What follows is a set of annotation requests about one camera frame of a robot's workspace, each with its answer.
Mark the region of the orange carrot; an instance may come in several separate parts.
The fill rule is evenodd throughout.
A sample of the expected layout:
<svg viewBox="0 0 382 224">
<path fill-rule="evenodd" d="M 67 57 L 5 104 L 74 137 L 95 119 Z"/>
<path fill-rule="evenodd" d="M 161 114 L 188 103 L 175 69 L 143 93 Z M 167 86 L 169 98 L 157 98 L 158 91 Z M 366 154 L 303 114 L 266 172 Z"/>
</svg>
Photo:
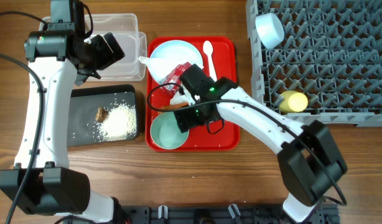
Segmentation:
<svg viewBox="0 0 382 224">
<path fill-rule="evenodd" d="M 182 108 L 184 106 L 188 106 L 188 103 L 179 103 L 179 104 L 174 104 L 174 105 L 166 105 L 166 106 L 161 106 L 159 109 L 161 111 L 158 111 L 159 113 L 162 113 L 162 110 L 174 110 L 178 108 Z"/>
</svg>

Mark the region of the green bowl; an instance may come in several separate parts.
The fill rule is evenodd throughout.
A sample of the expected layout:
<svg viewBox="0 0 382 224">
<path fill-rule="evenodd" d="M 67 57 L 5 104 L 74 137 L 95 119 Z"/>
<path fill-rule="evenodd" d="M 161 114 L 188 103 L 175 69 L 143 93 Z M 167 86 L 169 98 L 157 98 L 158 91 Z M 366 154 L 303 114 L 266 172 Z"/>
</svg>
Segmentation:
<svg viewBox="0 0 382 224">
<path fill-rule="evenodd" d="M 173 150 L 182 146 L 189 137 L 189 131 L 182 132 L 173 112 L 158 115 L 152 122 L 150 136 L 158 147 Z"/>
</svg>

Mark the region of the red snack wrapper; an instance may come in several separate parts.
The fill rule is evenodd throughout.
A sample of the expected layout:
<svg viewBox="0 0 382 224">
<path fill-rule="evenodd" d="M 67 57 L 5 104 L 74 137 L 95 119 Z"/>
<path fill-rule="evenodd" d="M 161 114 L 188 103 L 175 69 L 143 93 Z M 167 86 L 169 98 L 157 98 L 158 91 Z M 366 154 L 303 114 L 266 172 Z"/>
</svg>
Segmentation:
<svg viewBox="0 0 382 224">
<path fill-rule="evenodd" d="M 191 63 L 189 62 L 185 62 L 183 64 L 179 64 L 178 66 L 176 66 L 173 71 L 171 71 L 168 76 L 166 76 L 166 78 L 164 79 L 164 82 L 163 84 L 166 84 L 165 86 L 163 86 L 163 89 L 170 95 L 170 96 L 174 96 L 179 88 L 180 88 L 180 84 L 181 84 L 181 81 L 180 81 L 180 76 L 188 69 L 192 66 Z"/>
</svg>

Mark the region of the brown food scrap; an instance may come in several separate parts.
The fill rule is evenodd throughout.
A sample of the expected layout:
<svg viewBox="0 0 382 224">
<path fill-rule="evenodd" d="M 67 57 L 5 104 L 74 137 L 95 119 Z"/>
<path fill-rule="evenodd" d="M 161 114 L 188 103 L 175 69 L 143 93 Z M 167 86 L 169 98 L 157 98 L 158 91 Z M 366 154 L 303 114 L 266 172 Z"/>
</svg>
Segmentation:
<svg viewBox="0 0 382 224">
<path fill-rule="evenodd" d="M 102 123 L 106 119 L 107 115 L 108 112 L 104 108 L 98 107 L 95 120 L 99 123 Z"/>
</svg>

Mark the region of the white napkin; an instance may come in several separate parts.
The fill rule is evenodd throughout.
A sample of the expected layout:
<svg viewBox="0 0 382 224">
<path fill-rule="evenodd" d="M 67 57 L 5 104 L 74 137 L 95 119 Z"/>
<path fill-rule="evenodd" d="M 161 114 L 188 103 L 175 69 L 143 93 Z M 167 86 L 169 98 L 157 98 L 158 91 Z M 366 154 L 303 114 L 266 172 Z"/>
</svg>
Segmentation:
<svg viewBox="0 0 382 224">
<path fill-rule="evenodd" d="M 183 64 L 185 60 L 169 59 L 169 58 L 149 58 L 139 56 L 139 61 L 144 64 L 151 74 L 151 77 L 159 84 L 162 85 L 164 79 L 168 74 L 173 71 L 173 69 L 179 64 Z M 171 96 L 170 105 L 179 104 L 179 103 L 188 103 L 189 92 L 184 91 L 181 93 L 180 90 L 174 95 Z"/>
</svg>

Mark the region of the white plastic spoon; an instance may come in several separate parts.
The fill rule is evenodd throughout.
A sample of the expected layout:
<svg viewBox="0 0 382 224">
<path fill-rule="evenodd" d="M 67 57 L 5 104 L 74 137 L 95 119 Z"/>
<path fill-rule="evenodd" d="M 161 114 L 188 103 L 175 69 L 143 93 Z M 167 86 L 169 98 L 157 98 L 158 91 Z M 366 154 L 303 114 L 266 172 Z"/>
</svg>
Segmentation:
<svg viewBox="0 0 382 224">
<path fill-rule="evenodd" d="M 212 58 L 213 45 L 212 45 L 212 43 L 210 41 L 206 40 L 203 43 L 203 52 L 206 54 L 206 56 L 208 58 L 208 70 L 209 70 L 210 77 L 214 81 L 217 81 L 217 74 L 216 74 L 216 71 L 215 71 L 215 67 L 214 67 L 214 64 L 213 64 L 213 58 Z"/>
</svg>

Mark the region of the light blue plate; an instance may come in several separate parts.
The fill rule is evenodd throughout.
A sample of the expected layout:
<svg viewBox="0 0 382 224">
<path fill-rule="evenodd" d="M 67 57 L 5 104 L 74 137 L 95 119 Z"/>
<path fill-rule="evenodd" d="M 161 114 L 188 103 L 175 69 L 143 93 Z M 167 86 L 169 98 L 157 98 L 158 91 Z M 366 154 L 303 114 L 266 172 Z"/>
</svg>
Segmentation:
<svg viewBox="0 0 382 224">
<path fill-rule="evenodd" d="M 151 77 L 158 84 L 162 84 L 176 66 L 185 62 L 191 65 L 197 64 L 203 68 L 201 53 L 194 45 L 183 40 L 169 40 L 160 44 L 152 51 L 149 58 L 157 58 L 160 62 L 157 70 L 149 69 Z"/>
</svg>

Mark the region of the yellow plastic cup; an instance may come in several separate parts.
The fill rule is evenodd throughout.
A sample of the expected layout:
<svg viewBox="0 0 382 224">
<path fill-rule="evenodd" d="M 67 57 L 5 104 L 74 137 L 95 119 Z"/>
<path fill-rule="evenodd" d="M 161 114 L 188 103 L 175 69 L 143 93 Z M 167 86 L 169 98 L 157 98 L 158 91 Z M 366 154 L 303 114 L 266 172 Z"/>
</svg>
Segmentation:
<svg viewBox="0 0 382 224">
<path fill-rule="evenodd" d="M 287 90 L 280 94 L 282 98 L 279 109 L 283 113 L 303 112 L 309 103 L 307 96 L 301 92 Z"/>
</svg>

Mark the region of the blue bowl with rice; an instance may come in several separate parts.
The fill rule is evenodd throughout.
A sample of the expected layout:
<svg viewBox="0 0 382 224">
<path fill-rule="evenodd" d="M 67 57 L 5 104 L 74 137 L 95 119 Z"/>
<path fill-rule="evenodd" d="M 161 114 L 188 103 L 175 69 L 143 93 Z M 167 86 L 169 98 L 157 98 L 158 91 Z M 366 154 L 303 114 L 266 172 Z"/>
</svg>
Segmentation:
<svg viewBox="0 0 382 224">
<path fill-rule="evenodd" d="M 284 28 L 276 14 L 257 16 L 255 25 L 258 37 L 267 49 L 275 48 L 284 40 Z"/>
</svg>

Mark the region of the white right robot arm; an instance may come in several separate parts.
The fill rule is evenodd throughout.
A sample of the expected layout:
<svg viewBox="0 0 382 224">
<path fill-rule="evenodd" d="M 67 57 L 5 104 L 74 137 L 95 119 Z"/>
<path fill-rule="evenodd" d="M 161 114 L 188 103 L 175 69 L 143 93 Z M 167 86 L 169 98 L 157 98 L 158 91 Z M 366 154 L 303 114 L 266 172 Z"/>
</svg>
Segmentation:
<svg viewBox="0 0 382 224">
<path fill-rule="evenodd" d="M 292 221 L 306 221 L 329 188 L 339 190 L 337 181 L 347 165 L 329 128 L 320 121 L 304 124 L 289 119 L 227 78 L 182 80 L 180 92 L 199 97 L 175 111 L 182 130 L 221 119 L 243 128 L 275 153 L 289 192 L 282 209 Z"/>
</svg>

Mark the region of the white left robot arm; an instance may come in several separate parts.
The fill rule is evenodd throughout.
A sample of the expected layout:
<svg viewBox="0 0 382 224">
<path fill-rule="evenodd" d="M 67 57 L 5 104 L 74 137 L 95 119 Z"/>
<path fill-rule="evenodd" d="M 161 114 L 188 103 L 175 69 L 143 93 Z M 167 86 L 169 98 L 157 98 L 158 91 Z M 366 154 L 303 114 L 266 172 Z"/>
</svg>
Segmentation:
<svg viewBox="0 0 382 224">
<path fill-rule="evenodd" d="M 73 30 L 30 33 L 24 44 L 30 94 L 24 138 L 14 167 L 0 171 L 0 189 L 28 215 L 60 215 L 90 223 L 125 223 L 118 200 L 92 191 L 87 175 L 71 170 L 67 151 L 74 85 L 122 59 L 112 33 L 89 42 Z"/>
</svg>

